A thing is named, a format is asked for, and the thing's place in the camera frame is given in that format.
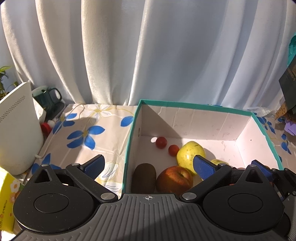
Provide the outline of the red apple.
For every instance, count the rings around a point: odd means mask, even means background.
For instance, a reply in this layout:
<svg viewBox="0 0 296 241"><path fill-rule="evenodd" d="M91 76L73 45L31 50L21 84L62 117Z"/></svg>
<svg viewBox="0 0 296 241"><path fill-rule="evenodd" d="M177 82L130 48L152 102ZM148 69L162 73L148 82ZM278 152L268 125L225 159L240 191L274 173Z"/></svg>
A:
<svg viewBox="0 0 296 241"><path fill-rule="evenodd" d="M191 173L181 166L172 166L161 172L156 180L159 193L173 193L180 196L193 187Z"/></svg>

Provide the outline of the cherry tomato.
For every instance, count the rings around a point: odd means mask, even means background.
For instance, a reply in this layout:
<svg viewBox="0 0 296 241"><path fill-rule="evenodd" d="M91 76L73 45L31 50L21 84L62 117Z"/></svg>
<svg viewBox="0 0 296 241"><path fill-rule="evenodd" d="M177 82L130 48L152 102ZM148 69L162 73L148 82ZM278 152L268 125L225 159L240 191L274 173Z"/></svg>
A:
<svg viewBox="0 0 296 241"><path fill-rule="evenodd" d="M156 147L159 149L164 149L167 146L168 141L166 140L165 137L158 137L156 139Z"/></svg>
<svg viewBox="0 0 296 241"><path fill-rule="evenodd" d="M170 145L168 148L168 153L170 156L175 157L177 156L179 149L180 148L178 147L178 145Z"/></svg>

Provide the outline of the brown kiwi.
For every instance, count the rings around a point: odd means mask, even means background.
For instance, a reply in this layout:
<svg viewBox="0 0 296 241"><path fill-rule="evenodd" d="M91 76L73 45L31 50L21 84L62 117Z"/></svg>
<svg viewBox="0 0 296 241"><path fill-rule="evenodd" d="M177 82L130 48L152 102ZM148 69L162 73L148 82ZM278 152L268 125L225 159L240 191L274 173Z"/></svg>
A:
<svg viewBox="0 0 296 241"><path fill-rule="evenodd" d="M143 163L135 168L132 176L132 193L154 193L156 187L156 170L152 164Z"/></svg>

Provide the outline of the small yellow pear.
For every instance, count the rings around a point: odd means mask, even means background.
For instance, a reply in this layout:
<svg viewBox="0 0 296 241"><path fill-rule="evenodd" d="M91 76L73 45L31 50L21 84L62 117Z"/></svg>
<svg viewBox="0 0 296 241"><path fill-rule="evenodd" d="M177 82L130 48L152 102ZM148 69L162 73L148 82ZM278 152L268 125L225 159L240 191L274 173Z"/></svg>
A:
<svg viewBox="0 0 296 241"><path fill-rule="evenodd" d="M219 165L219 164L226 164L226 165L229 165L227 162L225 162L225 161L222 161L222 160L219 160L219 159L213 159L213 160L211 160L211 162L213 163L213 164L215 164L215 165Z"/></svg>

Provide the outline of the large yellow pear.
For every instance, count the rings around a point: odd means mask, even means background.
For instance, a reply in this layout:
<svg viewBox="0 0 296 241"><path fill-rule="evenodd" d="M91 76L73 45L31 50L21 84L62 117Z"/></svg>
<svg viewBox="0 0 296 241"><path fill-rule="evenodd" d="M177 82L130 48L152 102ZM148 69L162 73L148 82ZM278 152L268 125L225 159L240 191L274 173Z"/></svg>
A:
<svg viewBox="0 0 296 241"><path fill-rule="evenodd" d="M190 141L179 149L176 156L178 165L188 169L193 176L197 174L193 168L193 159L196 155L205 158L206 152L200 144L195 141Z"/></svg>

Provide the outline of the floral tablecloth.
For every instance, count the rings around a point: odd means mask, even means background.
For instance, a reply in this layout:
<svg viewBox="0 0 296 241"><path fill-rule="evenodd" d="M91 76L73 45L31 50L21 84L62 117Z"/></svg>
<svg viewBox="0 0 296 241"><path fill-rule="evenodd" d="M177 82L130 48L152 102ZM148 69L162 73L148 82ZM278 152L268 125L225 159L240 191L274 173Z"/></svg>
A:
<svg viewBox="0 0 296 241"><path fill-rule="evenodd" d="M105 150L119 139L115 125L87 125L67 137L67 146ZM22 227L15 240L295 240L295 197L282 201L273 184L250 163L232 167L227 185L201 200L181 200L172 193L116 194L99 203L66 173L42 164L14 204ZM124 175L125 160L121 166Z"/></svg>

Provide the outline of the small red object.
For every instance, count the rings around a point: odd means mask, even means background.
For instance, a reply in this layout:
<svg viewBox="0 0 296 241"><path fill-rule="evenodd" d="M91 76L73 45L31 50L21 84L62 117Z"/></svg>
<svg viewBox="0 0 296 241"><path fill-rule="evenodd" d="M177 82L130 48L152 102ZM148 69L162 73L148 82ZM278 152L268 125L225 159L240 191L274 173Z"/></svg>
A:
<svg viewBox="0 0 296 241"><path fill-rule="evenodd" d="M50 125L48 123L42 123L42 124L40 124L40 127L41 127L43 135L45 137L48 137L52 131L52 128L50 127Z"/></svg>

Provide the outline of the teal cardboard box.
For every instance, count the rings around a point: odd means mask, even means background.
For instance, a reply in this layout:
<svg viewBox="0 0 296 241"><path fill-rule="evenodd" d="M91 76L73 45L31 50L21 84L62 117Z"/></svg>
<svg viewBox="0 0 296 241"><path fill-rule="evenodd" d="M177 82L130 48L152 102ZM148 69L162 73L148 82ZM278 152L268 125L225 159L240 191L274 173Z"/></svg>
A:
<svg viewBox="0 0 296 241"><path fill-rule="evenodd" d="M283 169L266 127L249 111L170 101L141 100L136 109L125 156L122 192L130 192L137 165L150 163L156 173L177 161L160 150L152 138L165 137L168 145L181 147L195 141L206 158L219 159L236 168L258 160L269 168Z"/></svg>

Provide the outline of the white appliance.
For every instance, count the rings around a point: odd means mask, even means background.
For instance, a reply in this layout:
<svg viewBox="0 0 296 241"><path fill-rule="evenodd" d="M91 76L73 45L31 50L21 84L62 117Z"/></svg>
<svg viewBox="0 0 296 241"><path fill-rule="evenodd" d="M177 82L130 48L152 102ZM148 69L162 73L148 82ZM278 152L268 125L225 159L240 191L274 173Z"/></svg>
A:
<svg viewBox="0 0 296 241"><path fill-rule="evenodd" d="M24 82L1 100L1 168L12 175L25 172L43 145L31 85Z"/></svg>

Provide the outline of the yellow tissue box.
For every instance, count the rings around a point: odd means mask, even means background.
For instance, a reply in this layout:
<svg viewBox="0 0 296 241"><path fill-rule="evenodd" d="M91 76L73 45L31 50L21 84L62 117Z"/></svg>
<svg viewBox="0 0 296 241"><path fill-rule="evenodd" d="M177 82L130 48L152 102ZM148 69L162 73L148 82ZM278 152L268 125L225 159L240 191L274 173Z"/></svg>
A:
<svg viewBox="0 0 296 241"><path fill-rule="evenodd" d="M15 217L13 215L13 204L22 189L23 185L21 182L1 168L1 231L14 232Z"/></svg>

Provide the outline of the dark green mug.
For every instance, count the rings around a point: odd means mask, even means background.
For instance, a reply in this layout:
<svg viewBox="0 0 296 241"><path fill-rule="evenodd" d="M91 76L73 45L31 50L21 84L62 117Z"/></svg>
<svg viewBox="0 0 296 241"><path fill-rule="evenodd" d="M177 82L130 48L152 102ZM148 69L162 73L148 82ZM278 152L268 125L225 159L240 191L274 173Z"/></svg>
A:
<svg viewBox="0 0 296 241"><path fill-rule="evenodd" d="M55 87L40 86L33 89L31 93L46 112L45 121L58 118L66 107L60 91Z"/></svg>

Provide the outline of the dark green hanging bags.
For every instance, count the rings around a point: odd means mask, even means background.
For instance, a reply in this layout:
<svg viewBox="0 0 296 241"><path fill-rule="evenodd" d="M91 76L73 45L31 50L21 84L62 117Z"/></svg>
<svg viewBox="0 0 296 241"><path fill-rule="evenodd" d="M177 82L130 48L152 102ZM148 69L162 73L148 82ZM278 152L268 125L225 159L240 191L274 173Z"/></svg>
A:
<svg viewBox="0 0 296 241"><path fill-rule="evenodd" d="M287 121L295 123L295 35L292 37L288 47L288 67L279 80L283 93L284 102L276 112L276 118L284 117Z"/></svg>

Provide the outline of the green plant leaves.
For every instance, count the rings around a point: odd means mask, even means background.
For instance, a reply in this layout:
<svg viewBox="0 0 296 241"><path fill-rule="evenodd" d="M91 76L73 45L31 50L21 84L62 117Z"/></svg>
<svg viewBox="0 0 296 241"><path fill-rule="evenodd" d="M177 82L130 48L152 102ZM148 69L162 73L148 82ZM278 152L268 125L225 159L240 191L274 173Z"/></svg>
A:
<svg viewBox="0 0 296 241"><path fill-rule="evenodd" d="M12 90L19 86L17 81L9 80L7 71L11 69L11 66L1 66L1 85L0 85L0 98L1 100L6 97Z"/></svg>

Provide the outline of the white curtain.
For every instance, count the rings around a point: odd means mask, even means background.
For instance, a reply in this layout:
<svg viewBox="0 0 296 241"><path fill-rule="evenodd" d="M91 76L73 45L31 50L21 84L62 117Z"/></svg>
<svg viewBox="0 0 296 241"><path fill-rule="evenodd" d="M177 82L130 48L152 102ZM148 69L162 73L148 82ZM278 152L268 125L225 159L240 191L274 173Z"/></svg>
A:
<svg viewBox="0 0 296 241"><path fill-rule="evenodd" d="M66 102L276 109L293 1L3 1L1 65Z"/></svg>

